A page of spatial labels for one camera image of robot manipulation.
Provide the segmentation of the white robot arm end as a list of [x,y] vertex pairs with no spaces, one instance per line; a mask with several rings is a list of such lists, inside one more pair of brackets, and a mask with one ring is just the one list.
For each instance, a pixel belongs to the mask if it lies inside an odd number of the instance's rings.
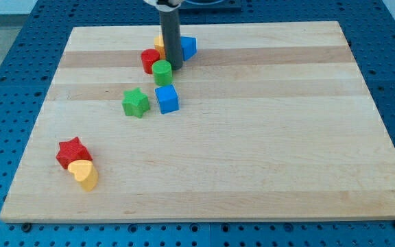
[[147,4],[154,6],[160,11],[172,11],[179,8],[184,0],[144,0]]

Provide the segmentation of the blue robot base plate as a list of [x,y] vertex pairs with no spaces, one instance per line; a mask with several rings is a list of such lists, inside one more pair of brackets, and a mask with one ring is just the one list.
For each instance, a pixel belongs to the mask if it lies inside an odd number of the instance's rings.
[[182,12],[241,10],[242,0],[184,0]]

